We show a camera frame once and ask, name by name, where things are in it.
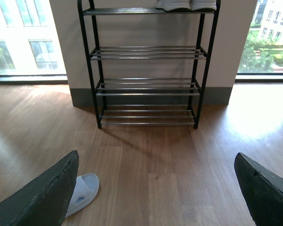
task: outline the metal shelf bar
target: metal shelf bar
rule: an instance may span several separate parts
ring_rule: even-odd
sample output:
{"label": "metal shelf bar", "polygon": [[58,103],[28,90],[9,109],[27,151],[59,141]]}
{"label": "metal shelf bar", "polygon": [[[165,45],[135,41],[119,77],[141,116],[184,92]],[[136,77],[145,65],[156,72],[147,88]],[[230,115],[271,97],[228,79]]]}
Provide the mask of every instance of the metal shelf bar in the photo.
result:
{"label": "metal shelf bar", "polygon": [[98,90],[198,90],[198,88],[190,88],[190,87],[169,87],[169,88],[98,88]]}
{"label": "metal shelf bar", "polygon": [[190,110],[104,110],[104,112],[190,112]]}
{"label": "metal shelf bar", "polygon": [[102,125],[194,125],[194,122],[101,122]]}
{"label": "metal shelf bar", "polygon": [[106,119],[189,119],[194,118],[194,116],[102,116]]}
{"label": "metal shelf bar", "polygon": [[195,85],[195,82],[104,82],[100,85]]}
{"label": "metal shelf bar", "polygon": [[128,15],[128,14],[203,14],[214,13],[214,10],[195,10],[190,12],[172,12],[167,13],[162,9],[156,8],[95,8],[83,11],[84,16],[100,16],[100,15]]}
{"label": "metal shelf bar", "polygon": [[199,93],[97,93],[100,97],[112,96],[199,96]]}

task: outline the sunlight on floor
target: sunlight on floor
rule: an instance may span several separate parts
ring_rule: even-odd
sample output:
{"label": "sunlight on floor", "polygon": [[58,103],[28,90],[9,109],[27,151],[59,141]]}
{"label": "sunlight on floor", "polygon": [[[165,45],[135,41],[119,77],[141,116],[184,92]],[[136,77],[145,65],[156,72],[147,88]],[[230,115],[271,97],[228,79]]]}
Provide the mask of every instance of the sunlight on floor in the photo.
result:
{"label": "sunlight on floor", "polygon": [[283,126],[283,84],[236,84],[227,109],[243,138],[260,138]]}

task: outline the white wall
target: white wall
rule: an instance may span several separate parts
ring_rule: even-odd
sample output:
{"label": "white wall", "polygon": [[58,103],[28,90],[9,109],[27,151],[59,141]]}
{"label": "white wall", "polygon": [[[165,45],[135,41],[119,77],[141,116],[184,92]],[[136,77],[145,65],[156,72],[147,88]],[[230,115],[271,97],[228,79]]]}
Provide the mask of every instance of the white wall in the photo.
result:
{"label": "white wall", "polygon": [[[97,8],[153,7],[156,0],[95,0]],[[232,87],[250,27],[256,0],[222,0],[208,87]],[[89,88],[76,0],[50,0],[70,88]],[[212,16],[208,15],[203,46],[208,44]],[[196,15],[138,15],[98,17],[102,46],[195,45]],[[189,76],[190,61],[104,61],[108,77]]]}

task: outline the black metal shoe rack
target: black metal shoe rack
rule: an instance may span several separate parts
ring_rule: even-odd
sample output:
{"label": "black metal shoe rack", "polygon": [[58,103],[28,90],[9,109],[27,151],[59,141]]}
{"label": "black metal shoe rack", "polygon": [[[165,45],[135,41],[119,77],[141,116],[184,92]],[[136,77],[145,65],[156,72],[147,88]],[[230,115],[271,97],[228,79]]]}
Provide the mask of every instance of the black metal shoe rack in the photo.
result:
{"label": "black metal shoe rack", "polygon": [[[198,127],[200,112],[205,92],[208,69],[211,60],[214,37],[220,9],[220,0],[216,1],[217,10],[203,9],[191,12],[172,12],[197,14],[200,16],[197,43],[195,46],[141,46],[141,47],[103,47],[100,45],[97,16],[104,15],[139,15],[166,14],[155,8],[95,8],[93,0],[89,0],[90,8],[82,9],[82,0],[78,0],[78,11],[83,35],[84,49],[87,60],[92,98],[98,128],[104,124],[125,125],[193,125]],[[214,14],[211,35],[207,51],[201,47],[201,37],[206,14]],[[95,48],[90,51],[86,36],[84,17],[92,17]],[[145,59],[191,59],[193,69],[190,78],[105,78],[103,60],[145,60]],[[100,79],[94,82],[91,61],[98,62]],[[206,60],[202,84],[196,80],[199,60]],[[153,96],[185,96],[186,105],[107,105],[110,97],[153,97]],[[199,96],[198,106],[194,110],[192,98]],[[99,107],[97,97],[102,98],[103,106]]]}

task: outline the gray baseboard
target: gray baseboard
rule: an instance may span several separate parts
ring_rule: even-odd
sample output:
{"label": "gray baseboard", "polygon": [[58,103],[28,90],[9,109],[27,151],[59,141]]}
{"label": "gray baseboard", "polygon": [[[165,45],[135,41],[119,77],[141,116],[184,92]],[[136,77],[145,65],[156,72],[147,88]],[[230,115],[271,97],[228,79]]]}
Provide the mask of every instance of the gray baseboard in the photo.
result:
{"label": "gray baseboard", "polygon": [[[206,87],[203,104],[204,105],[227,105],[230,100],[232,87]],[[73,105],[76,107],[93,106],[91,89],[70,89]],[[102,105],[101,98],[98,98],[99,105]],[[107,99],[108,104],[186,104],[186,97],[129,97],[118,96]]]}

